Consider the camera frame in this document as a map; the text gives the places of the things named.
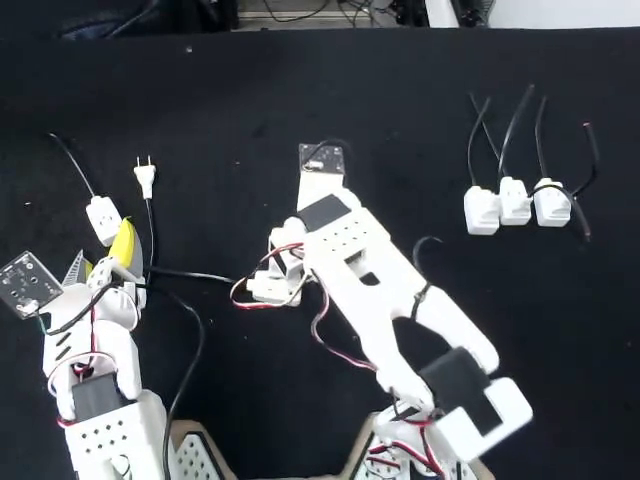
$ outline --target power plug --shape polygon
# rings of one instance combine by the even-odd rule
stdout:
[[[86,210],[100,242],[105,247],[111,246],[122,223],[122,217],[116,206],[109,197],[96,195],[91,198],[91,203],[87,205]]]
[[[464,194],[464,217],[471,235],[493,235],[500,227],[500,199],[491,190],[473,186]]]
[[[542,178],[534,190],[544,185],[557,185],[550,178]],[[571,219],[571,202],[565,195],[555,188],[544,188],[533,194],[533,203],[536,207],[538,225],[541,227],[564,227]]]
[[[531,202],[522,180],[503,177],[500,180],[500,223],[526,225],[531,220]]]

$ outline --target cable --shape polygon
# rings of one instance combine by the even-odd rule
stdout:
[[[423,277],[425,277],[426,275],[422,271],[422,267],[420,267],[420,250],[422,250],[423,245],[425,243],[427,243],[428,241],[435,241],[435,242],[438,242],[440,244],[444,243],[438,237],[434,237],[432,235],[427,235],[425,237],[422,237],[422,238],[418,239],[418,241],[413,246],[413,250],[411,251],[411,261],[413,262],[413,267],[416,270],[418,270],[418,273],[420,273],[420,275],[422,275]]]
[[[65,323],[61,327],[58,327],[54,330],[46,330],[45,334],[49,336],[58,335],[62,332],[66,332],[67,330],[69,330],[76,323],[82,320],[82,318],[100,301],[100,299],[104,296],[105,293],[107,293],[111,288],[114,288],[116,286],[118,286],[117,281],[107,283],[104,287],[98,290],[98,293],[96,293],[93,296],[91,301],[82,310],[80,310],[80,312],[75,317],[73,317],[71,320],[69,320],[67,323]]]
[[[116,27],[114,27],[111,31],[107,32],[104,35],[104,38],[113,38],[117,35],[120,35],[129,27],[131,27],[135,23],[138,23],[144,17],[152,13],[158,7],[159,4],[160,4],[159,0],[149,0],[148,2],[146,2],[146,5],[140,8],[139,13],[134,13],[131,17],[129,17],[124,22],[122,22],[120,25],[117,25]]]
[[[480,106],[478,105],[478,102],[476,102],[476,97],[471,92],[469,92],[468,95],[469,95],[469,100],[471,100],[471,105],[473,105],[473,109],[476,112],[476,115],[479,116],[480,115]],[[489,133],[489,127],[487,126],[487,122],[485,122],[484,119],[482,120],[482,128],[484,129],[484,134],[487,137],[487,141],[489,142],[489,146],[491,147],[491,150],[493,151],[493,154],[496,156],[496,160],[500,160],[500,152],[498,152],[498,147],[496,147],[496,143],[493,141],[493,137]]]
[[[322,5],[320,5],[316,10],[314,10],[311,13],[307,13],[305,15],[300,15],[299,17],[292,17],[292,18],[278,18],[273,13],[271,5],[269,5],[269,2],[267,0],[262,0],[262,3],[264,3],[264,6],[267,9],[267,12],[269,12],[269,16],[273,20],[275,20],[278,23],[289,23],[289,22],[297,22],[298,20],[304,20],[305,18],[311,18],[314,15],[317,15],[318,13],[322,12],[325,8],[329,6],[329,3],[331,3],[331,0],[324,0]]]
[[[149,266],[146,269],[154,273],[157,273],[158,275],[168,275],[172,277],[184,277],[184,278],[196,278],[201,280],[214,280],[216,282],[227,283],[229,285],[233,285],[237,281],[229,277],[223,277],[221,275],[213,275],[210,273],[183,272],[180,270],[171,270],[169,268],[156,267],[156,266],[153,266],[153,267]]]
[[[145,199],[145,205],[147,206],[147,219],[149,220],[149,236],[151,237],[151,250],[149,252],[149,268],[147,269],[146,281],[147,284],[151,284],[151,276],[153,268],[156,264],[156,227],[155,216],[153,214],[153,203],[150,198]]]
[[[473,186],[478,185],[478,181],[476,180],[476,176],[473,173],[473,166],[471,165],[471,150],[473,148],[473,140],[476,138],[480,124],[483,123],[483,118],[489,109],[489,105],[491,105],[491,98],[487,98],[485,100],[482,110],[480,110],[478,118],[476,118],[476,122],[473,124],[471,133],[469,134],[469,141],[467,142],[467,169],[469,170],[469,178],[471,179],[471,185]]]
[[[547,97],[543,97],[540,102],[540,107],[538,108],[538,114],[536,115],[536,127],[535,127],[535,136],[536,136],[536,151],[538,153],[538,164],[540,165],[540,174],[543,178],[549,178],[549,172],[547,170],[547,162],[544,158],[544,153],[542,151],[542,120],[544,117],[544,113],[546,111],[547,106]],[[589,147],[591,150],[591,173],[585,182],[577,187],[571,195],[573,197],[579,197],[582,193],[585,192],[587,188],[589,188],[598,178],[599,174],[599,165],[600,165],[600,149],[598,148],[598,142],[596,140],[595,132],[593,131],[593,126],[591,122],[585,122],[582,124],[582,128],[584,129],[584,133],[587,137],[587,142],[589,142]]]
[[[53,132],[48,132],[47,135],[49,137],[51,137],[53,139],[54,142],[56,142],[56,144],[62,149],[62,151],[67,155],[67,157],[69,157],[69,159],[71,160],[71,162],[73,163],[74,167],[76,167],[76,170],[78,171],[78,173],[80,174],[80,176],[82,177],[82,181],[84,182],[84,184],[87,187],[87,190],[89,190],[89,194],[92,197],[96,196],[96,192],[93,190],[93,187],[91,186],[91,184],[89,183],[89,180],[87,179],[87,176],[84,174],[84,171],[82,170],[82,168],[80,167],[80,165],[78,164],[78,161],[76,160],[76,158],[73,156],[73,153],[71,153],[71,149],[67,146],[67,144],[55,133]]]
[[[567,197],[567,200],[571,202],[571,207],[573,207],[573,210],[576,212],[576,215],[578,215],[578,221],[582,226],[582,231],[584,232],[585,241],[590,242],[591,227],[589,226],[589,221],[587,220],[587,217],[584,214],[584,211],[582,210],[582,207],[578,203],[577,199],[566,188],[563,188],[559,185],[553,185],[553,184],[541,185],[540,187],[533,189],[533,191],[529,194],[529,198],[533,198],[533,196],[536,193],[538,193],[540,190],[544,190],[545,188],[555,188],[556,190],[559,190],[560,192],[562,192],[562,194],[565,197]]]
[[[536,115],[536,152],[538,153],[538,165],[540,165],[540,174],[542,178],[549,178],[549,172],[547,171],[547,162],[544,159],[544,153],[542,152],[542,118],[547,107],[547,96],[542,97],[540,101],[540,107],[538,107],[538,113]]]
[[[346,140],[342,140],[340,138],[327,138],[321,141],[320,143],[318,143],[315,147],[311,149],[311,152],[309,152],[309,154],[306,156],[306,158],[302,162],[303,168],[305,168],[305,165],[309,163],[309,161],[318,154],[318,152],[322,147],[326,147],[327,145],[336,145],[338,147],[342,147],[344,150],[347,151],[350,158],[352,159],[356,158],[353,152],[353,149],[351,148],[351,144],[349,142],[347,142]]]
[[[340,12],[342,13],[342,16],[344,18],[347,19],[347,22],[349,22],[351,24],[352,28],[356,28],[356,16],[358,15],[358,12],[356,11],[356,13],[354,14],[353,18],[351,18],[347,12],[344,10],[342,4],[345,3],[346,0],[336,0],[336,4],[338,5],[338,9],[340,10]]]
[[[320,279],[318,279],[317,277],[316,277],[316,280],[318,282],[318,285],[320,285],[320,287],[322,288],[323,303],[322,303],[322,309],[316,314],[316,316],[313,318],[313,320],[311,322],[311,336],[316,340],[316,342],[318,342],[320,345],[322,345],[324,348],[326,348],[329,352],[333,353],[334,355],[337,355],[338,357],[340,357],[343,360],[347,361],[348,363],[350,363],[354,367],[365,368],[367,370],[371,370],[372,372],[377,371],[378,369],[372,363],[367,362],[365,360],[358,360],[357,358],[354,358],[351,355],[347,355],[346,353],[343,353],[343,352],[341,352],[341,351],[329,346],[322,339],[322,337],[320,337],[320,334],[318,333],[318,325],[320,324],[322,319],[324,319],[324,317],[327,315],[327,312],[329,311],[329,305],[330,305],[331,302],[330,302],[330,298],[329,298],[329,292],[327,292],[327,289],[325,288],[325,286],[322,284]]]
[[[105,360],[109,360],[113,365],[114,371],[115,372],[118,371],[118,365],[116,364],[115,359],[111,355],[109,355],[108,353],[104,353],[104,352],[85,352],[85,353],[79,353],[77,355],[71,355],[70,357],[67,357],[67,358],[64,358],[64,359],[60,360],[60,362],[58,362],[56,364],[56,366],[53,367],[53,370],[51,370],[51,374],[47,378],[47,390],[49,391],[49,393],[54,398],[57,397],[57,393],[56,393],[55,389],[53,388],[53,381],[54,381],[55,376],[57,375],[60,367],[62,367],[63,365],[67,365],[69,363],[79,362],[80,359],[83,359],[84,357],[89,357],[90,359],[95,357],[95,358],[103,358]]]
[[[181,308],[183,308],[185,311],[187,311],[198,323],[198,348],[196,349],[196,353],[193,356],[193,360],[189,364],[189,367],[187,368],[187,371],[182,379],[182,382],[180,383],[180,386],[178,387],[178,391],[176,392],[176,395],[173,399],[171,408],[169,408],[169,413],[167,414],[167,422],[164,428],[164,436],[162,438],[162,468],[164,471],[165,480],[170,480],[171,473],[169,472],[169,437],[171,434],[171,423],[173,422],[173,418],[175,417],[178,404],[180,403],[180,399],[182,398],[182,395],[184,395],[184,392],[187,389],[187,386],[189,385],[189,381],[193,376],[193,372],[195,371],[196,366],[200,362],[200,358],[202,358],[202,352],[204,350],[204,344],[206,339],[206,330],[205,330],[204,322],[202,321],[202,318],[200,317],[198,312],[191,305],[189,305],[187,302],[182,300],[175,293],[169,292],[167,290],[162,290],[155,286],[146,285],[146,284],[136,284],[136,287],[144,288],[145,290],[156,292],[156,293],[159,293],[160,295],[167,297],[169,300],[173,301],[174,303],[179,305]]]
[[[504,135],[504,141],[502,142],[502,151],[500,152],[500,159],[498,160],[498,183],[500,183],[500,176],[508,176],[507,169],[504,165],[504,157],[507,153],[507,149],[511,144],[511,139],[513,138],[513,132],[518,126],[522,115],[524,114],[525,109],[527,108],[527,104],[529,103],[529,99],[533,95],[535,87],[533,85],[529,85],[520,100],[520,104],[516,111],[513,113],[513,117],[511,117],[511,122],[509,122],[509,127],[507,127],[507,132]]]
[[[584,133],[587,136],[587,141],[589,142],[589,146],[591,147],[591,156],[593,161],[591,163],[591,174],[587,178],[587,180],[576,188],[571,194],[578,198],[582,195],[587,188],[593,185],[593,182],[598,178],[599,165],[600,165],[600,149],[598,148],[598,142],[596,141],[596,134],[593,131],[593,126],[590,122],[585,122],[582,124],[584,128]]]

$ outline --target black fabric surface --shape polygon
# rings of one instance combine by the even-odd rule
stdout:
[[[617,477],[635,461],[638,418],[640,205],[635,195],[640,31],[340,31],[229,34],[75,44],[0,45],[0,235],[9,261],[33,251],[62,276],[80,248],[104,255],[86,219],[88,195],[42,132],[75,140],[95,187],[148,240],[131,168],[153,155],[159,259],[168,268],[238,276],[293,212],[297,148],[350,141],[349,184],[406,254],[423,235],[445,241],[422,256],[494,342],[533,423],[484,459],[499,479]],[[602,177],[581,203],[583,245],[564,229],[504,228],[469,237],[462,197],[465,93],[494,96],[504,132],[529,82],[550,97],[546,153],[572,187],[589,156],[581,122],[596,127]],[[507,159],[537,180],[531,108]],[[478,143],[478,176],[495,160]],[[338,472],[370,411],[389,405],[375,378],[332,357],[309,335],[320,306],[234,310],[224,286],[159,279],[209,323],[197,379],[179,411],[212,433],[240,478]],[[2,309],[3,478],[71,478],[55,403],[41,373],[33,322]],[[359,355],[332,311],[322,333]],[[408,322],[396,330],[417,369],[446,349]],[[167,403],[196,345],[192,320],[152,298],[134,336],[143,382]]]

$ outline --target electrical cord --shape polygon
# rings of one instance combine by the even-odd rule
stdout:
[[[144,201],[147,207],[147,219],[149,220],[149,237],[151,238],[151,249],[149,251],[149,268],[147,269],[146,281],[147,284],[151,284],[151,277],[153,275],[153,268],[156,265],[156,221],[153,214],[153,203],[150,198]]]
[[[292,17],[292,18],[278,18],[275,15],[275,13],[273,12],[273,9],[271,8],[271,5],[269,5],[269,2],[267,0],[262,0],[262,3],[264,3],[264,6],[267,9],[267,12],[269,13],[269,16],[274,21],[276,21],[278,23],[289,23],[289,22],[297,22],[298,20],[304,20],[305,18],[311,18],[311,17],[319,14],[320,12],[322,12],[325,8],[327,8],[329,6],[329,3],[331,3],[331,0],[324,0],[322,5],[320,5],[316,10],[314,10],[311,13],[307,13],[305,15],[300,15],[298,17]]]
[[[591,174],[587,180],[572,192],[572,195],[576,198],[582,195],[587,188],[593,185],[593,182],[598,178],[600,166],[600,149],[598,148],[598,142],[596,140],[596,134],[593,131],[593,126],[591,125],[591,122],[585,122],[582,124],[582,127],[584,128],[584,133],[587,136],[587,141],[591,147],[593,161],[591,162]]]
[[[540,102],[540,107],[538,107],[538,114],[536,115],[536,126],[535,126],[535,137],[536,137],[536,152],[538,154],[538,165],[540,166],[540,174],[543,178],[549,178],[549,171],[547,169],[547,162],[544,158],[544,152],[542,148],[542,121],[544,119],[544,114],[547,106],[547,97],[543,97]],[[584,122],[582,124],[582,128],[584,129],[584,133],[587,137],[587,142],[589,143],[589,148],[591,151],[591,173],[589,177],[577,187],[571,195],[573,197],[579,197],[582,195],[587,188],[589,188],[593,183],[597,180],[599,175],[599,166],[600,166],[600,149],[598,148],[598,142],[596,140],[596,134],[593,130],[593,126],[591,122]]]
[[[62,140],[62,138],[60,138],[60,136],[58,134],[56,134],[56,133],[47,132],[47,135],[50,138],[52,138],[53,141],[56,143],[56,145],[58,145],[60,147],[60,149],[67,155],[67,157],[69,157],[69,160],[71,160],[71,163],[73,163],[73,166],[76,167],[76,170],[80,174],[80,177],[82,177],[82,181],[86,185],[87,190],[89,190],[89,194],[92,197],[95,197],[96,196],[96,192],[93,190],[93,187],[91,186],[91,183],[89,183],[89,180],[87,179],[87,176],[84,174],[84,171],[80,167],[80,164],[78,163],[76,158],[73,156],[73,153],[71,153],[71,149],[69,148],[67,143],[64,140]]]
[[[73,327],[76,323],[84,318],[84,316],[89,313],[89,311],[100,301],[100,299],[107,293],[110,289],[118,286],[117,281],[109,282],[105,286],[103,286],[98,292],[93,296],[91,301],[82,309],[80,312],[69,320],[67,323],[53,330],[45,330],[44,333],[46,335],[58,335],[60,333],[66,332],[71,327]]]
[[[143,6],[141,6],[137,13],[134,13],[131,17],[120,23],[109,32],[104,35],[104,38],[114,38],[120,35],[122,32],[130,28],[132,25],[138,23],[147,15],[151,14],[160,5],[160,0],[149,0]]]
[[[487,98],[484,101],[484,105],[478,113],[478,118],[476,118],[475,123],[473,124],[473,128],[471,129],[471,133],[469,134],[469,141],[467,142],[467,170],[469,171],[469,178],[471,179],[471,185],[478,185],[478,181],[476,179],[475,174],[473,173],[473,165],[471,164],[471,152],[473,149],[473,140],[476,138],[478,133],[478,129],[480,128],[480,124],[484,123],[483,119],[487,110],[489,109],[489,105],[491,105],[491,98]]]
[[[156,267],[156,266],[153,266],[153,267],[149,266],[149,267],[146,267],[146,269],[158,275],[167,275],[171,277],[194,278],[199,280],[213,280],[216,282],[226,283],[229,285],[233,285],[234,283],[237,282],[237,280],[234,280],[232,278],[223,277],[221,275],[214,275],[210,273],[183,272],[181,270],[171,270],[169,268]]]
[[[189,364],[187,371],[180,382],[180,386],[178,387],[178,391],[176,392],[175,397],[173,398],[173,403],[171,404],[171,408],[169,408],[169,412],[167,413],[167,421],[164,427],[164,435],[162,438],[162,469],[164,472],[165,480],[171,480],[171,473],[169,471],[169,438],[171,434],[171,423],[176,414],[176,410],[180,403],[180,399],[184,395],[187,387],[189,386],[189,382],[191,377],[193,376],[193,372],[195,371],[200,359],[202,358],[202,352],[204,351],[204,344],[206,339],[206,330],[204,326],[204,322],[202,321],[202,317],[198,314],[198,312],[187,302],[185,302],[182,298],[176,295],[173,292],[160,289],[155,286],[146,285],[146,284],[136,284],[137,288],[144,288],[145,290],[149,290],[155,293],[158,293],[169,300],[173,301],[175,304],[184,309],[187,313],[189,313],[198,323],[198,347],[196,349],[196,353],[193,356],[193,360]]]
[[[323,283],[320,281],[320,279],[316,277],[316,280],[318,282],[318,285],[320,285],[320,288],[322,288],[323,301],[322,301],[322,308],[311,321],[311,336],[314,338],[316,342],[322,345],[330,353],[342,358],[343,360],[347,361],[354,367],[364,368],[367,370],[371,370],[372,372],[377,371],[378,369],[372,363],[367,362],[365,360],[358,360],[357,358],[354,358],[351,355],[347,355],[346,353],[343,353],[340,350],[331,347],[322,339],[322,337],[318,333],[318,325],[327,316],[327,312],[329,311],[329,306],[331,304],[331,299],[329,298],[329,292],[327,291]]]
[[[476,115],[480,115],[480,106],[476,101],[476,97],[471,92],[469,92],[469,100],[471,100],[471,105],[473,105],[473,109],[475,110]],[[493,154],[496,156],[496,160],[500,160],[500,152],[498,152],[498,147],[496,146],[496,143],[493,141],[493,137],[489,133],[489,127],[487,126],[487,122],[485,122],[484,119],[482,120],[482,128],[484,129],[484,134],[487,137],[489,146],[491,147]]]
[[[584,214],[584,211],[582,210],[582,207],[578,203],[578,200],[566,188],[563,188],[560,185],[553,185],[553,184],[541,185],[538,188],[534,188],[532,190],[532,192],[529,194],[529,198],[533,198],[533,196],[536,193],[538,193],[540,190],[544,190],[545,188],[554,188],[556,190],[559,190],[560,192],[562,192],[562,194],[565,197],[567,197],[567,200],[569,200],[569,202],[571,203],[571,207],[573,208],[573,210],[576,212],[576,215],[578,216],[578,221],[580,222],[580,225],[582,227],[582,231],[583,231],[583,234],[584,234],[584,240],[586,242],[590,242],[591,241],[591,227],[589,226],[589,221],[587,220],[587,217]]]
[[[536,114],[536,126],[534,129],[536,136],[536,152],[538,153],[538,165],[540,165],[540,174],[542,178],[549,178],[549,172],[547,170],[547,162],[544,159],[544,153],[542,151],[542,118],[547,108],[547,96],[542,97],[540,101],[540,107],[538,107],[538,113]]]
[[[527,108],[527,104],[533,95],[535,87],[533,85],[529,85],[516,108],[516,111],[513,113],[511,117],[511,121],[509,122],[509,127],[507,127],[507,132],[504,135],[504,141],[502,142],[502,150],[500,152],[500,158],[498,160],[498,184],[500,184],[501,176],[508,176],[507,169],[505,168],[504,158],[507,153],[507,149],[511,144],[511,139],[513,138],[513,132],[515,131],[518,123],[520,123],[520,119],[524,114],[525,109]]]

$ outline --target black cable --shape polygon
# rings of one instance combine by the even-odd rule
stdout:
[[[311,18],[314,15],[319,14],[329,6],[329,3],[331,3],[331,0],[324,0],[324,3],[311,13],[307,13],[305,15],[300,15],[299,17],[292,17],[292,18],[278,18],[273,13],[273,10],[271,9],[271,5],[269,5],[269,2],[267,0],[262,0],[262,3],[264,3],[264,6],[267,9],[267,12],[269,12],[269,16],[273,20],[275,20],[278,23],[289,23],[289,22],[297,22],[298,20],[304,20],[305,18]]]
[[[598,142],[596,141],[596,134],[593,131],[593,126],[590,122],[585,122],[582,124],[582,127],[584,128],[584,133],[587,136],[587,141],[591,147],[591,156],[593,161],[591,163],[591,174],[587,180],[571,193],[576,198],[584,193],[584,191],[596,181],[600,166],[600,149],[598,148]]]
[[[536,115],[536,151],[538,152],[538,165],[540,165],[540,174],[542,178],[549,178],[549,172],[547,170],[547,162],[544,159],[544,153],[542,151],[542,119],[547,107],[546,95],[542,97],[540,101],[540,107],[538,107],[538,114]]]
[[[351,18],[342,6],[344,2],[345,0],[336,0],[336,4],[338,5],[338,10],[340,10],[340,13],[342,13],[342,16],[347,19],[347,22],[351,24],[351,27],[356,28],[356,15],[358,15],[358,12],[356,12],[353,18]]]
[[[189,385],[189,381],[193,376],[193,372],[195,371],[198,363],[200,362],[200,359],[202,358],[202,352],[204,351],[204,344],[206,339],[206,330],[205,330],[204,322],[202,321],[202,318],[200,317],[198,312],[191,305],[189,305],[187,302],[182,300],[175,293],[169,292],[167,290],[162,290],[158,287],[146,285],[146,284],[136,284],[136,287],[144,288],[145,290],[156,292],[156,293],[159,293],[160,295],[167,297],[169,300],[173,301],[174,303],[179,305],[181,308],[186,310],[198,322],[198,348],[196,349],[196,353],[193,356],[193,360],[191,360],[191,363],[187,368],[187,371],[182,379],[182,382],[180,382],[178,391],[176,392],[176,395],[173,398],[173,403],[171,404],[171,408],[169,408],[169,413],[167,413],[167,423],[165,424],[164,435],[162,438],[162,469],[164,472],[165,480],[170,480],[171,473],[169,471],[169,438],[171,436],[171,423],[173,422],[173,418],[175,417],[176,409],[178,407],[180,399],[182,398],[182,395],[184,395],[184,392]]]
[[[478,118],[476,118],[476,122],[473,124],[473,128],[471,129],[471,133],[469,134],[469,141],[467,142],[467,169],[469,170],[469,178],[471,179],[471,185],[478,185],[478,181],[476,180],[476,176],[473,173],[473,166],[471,165],[471,151],[473,148],[473,140],[476,138],[476,134],[478,133],[478,129],[480,128],[480,124],[483,123],[484,115],[487,113],[489,109],[489,105],[491,105],[491,98],[487,98],[482,106],[482,110],[478,114]]]
[[[302,164],[304,165],[307,162],[309,162],[309,160],[311,160],[313,157],[315,157],[318,154],[318,152],[322,147],[326,147],[327,145],[335,145],[338,147],[342,147],[343,150],[347,151],[351,159],[356,158],[355,153],[353,152],[353,148],[351,148],[351,144],[349,142],[347,142],[346,140],[342,140],[341,138],[327,138],[325,140],[322,140],[320,143],[318,143],[315,147],[311,149],[311,152],[309,152],[309,154],[305,157]]]
[[[227,283],[229,285],[233,285],[237,280],[233,280],[229,277],[223,277],[222,275],[214,275],[210,273],[199,273],[199,272],[184,272],[182,270],[171,270],[169,268],[162,268],[156,266],[146,267],[147,271],[151,271],[153,273],[157,273],[158,275],[168,275],[172,277],[184,277],[184,278],[194,278],[199,280],[213,280],[216,282]]]
[[[96,192],[93,190],[93,187],[89,183],[89,180],[87,179],[87,176],[84,174],[84,171],[82,170],[82,168],[78,164],[78,161],[73,156],[73,153],[71,153],[71,149],[69,148],[69,146],[56,133],[47,132],[47,135],[49,137],[51,137],[53,139],[53,141],[56,143],[56,145],[58,145],[62,149],[62,151],[64,151],[64,153],[67,155],[67,157],[69,157],[69,159],[73,163],[73,166],[76,167],[76,170],[78,171],[78,173],[82,177],[82,181],[84,181],[84,184],[87,186],[87,190],[89,190],[89,194],[92,197],[95,197],[96,196]]]
[[[416,270],[418,270],[420,275],[422,275],[423,277],[425,276],[425,274],[422,271],[422,267],[420,266],[420,250],[422,250],[422,247],[424,246],[424,244],[429,242],[429,241],[435,241],[435,242],[438,242],[440,244],[444,243],[438,237],[433,237],[431,235],[427,235],[426,237],[422,237],[422,238],[418,239],[418,241],[413,246],[413,250],[411,251],[411,261],[413,262],[413,267]]]
[[[478,105],[478,102],[476,102],[476,97],[471,92],[469,92],[469,100],[471,100],[471,105],[473,105],[476,115],[480,115],[480,106]],[[498,152],[498,147],[496,147],[496,143],[493,141],[493,137],[489,133],[487,122],[485,122],[484,119],[482,120],[482,128],[484,129],[484,134],[487,137],[489,146],[491,147],[493,154],[496,156],[496,160],[500,160],[500,152]]]
[[[502,151],[500,152],[500,159],[498,160],[498,184],[500,183],[500,176],[508,176],[507,169],[504,166],[504,157],[507,153],[507,149],[511,143],[511,139],[513,138],[513,132],[518,126],[520,122],[520,118],[524,114],[525,109],[527,108],[527,104],[529,103],[529,99],[533,95],[535,87],[533,85],[529,85],[527,90],[524,92],[522,99],[520,100],[520,104],[516,111],[513,113],[513,117],[511,117],[511,122],[509,122],[509,127],[507,128],[507,132],[504,135],[504,142],[502,143]]]
[[[147,206],[147,218],[149,220],[149,236],[151,237],[151,250],[149,252],[149,268],[147,269],[146,281],[147,284],[151,283],[151,276],[153,268],[156,265],[156,221],[153,214],[153,203],[150,198],[146,198],[144,201]]]
[[[565,197],[567,197],[567,200],[569,200],[569,202],[571,202],[571,207],[573,208],[573,210],[576,212],[576,215],[578,216],[578,221],[580,222],[580,225],[582,226],[582,231],[584,232],[585,241],[586,242],[590,242],[591,241],[591,227],[589,226],[589,221],[587,220],[587,217],[584,214],[584,211],[582,210],[582,207],[578,203],[578,200],[566,188],[563,188],[563,187],[561,187],[559,185],[553,185],[553,184],[541,185],[541,186],[533,189],[533,191],[529,194],[529,198],[533,198],[533,196],[536,193],[538,193],[540,190],[544,190],[545,188],[555,188],[556,190],[559,190],[560,192],[562,192],[562,194]]]
[[[46,330],[45,334],[49,335],[49,336],[50,335],[58,335],[59,333],[66,332],[67,330],[69,330],[76,323],[78,323],[80,320],[82,320],[82,318],[87,313],[89,313],[89,311],[93,307],[95,307],[95,305],[100,301],[100,299],[104,296],[105,293],[107,293],[111,288],[116,287],[118,285],[119,285],[119,282],[117,282],[117,281],[113,281],[113,282],[107,283],[104,287],[102,287],[100,290],[98,290],[98,293],[96,293],[93,296],[93,298],[87,304],[87,306],[84,307],[82,310],[80,310],[80,312],[75,317],[73,317],[71,320],[69,320],[67,323],[65,323],[61,327],[58,327],[58,328],[56,328],[54,330]]]
[[[152,13],[160,5],[160,0],[149,0],[143,6],[138,9],[137,13],[134,13],[131,17],[126,19],[120,25],[116,25],[113,29],[104,35],[104,38],[113,38],[120,35],[122,32],[130,28],[132,25],[138,23],[144,17]]]

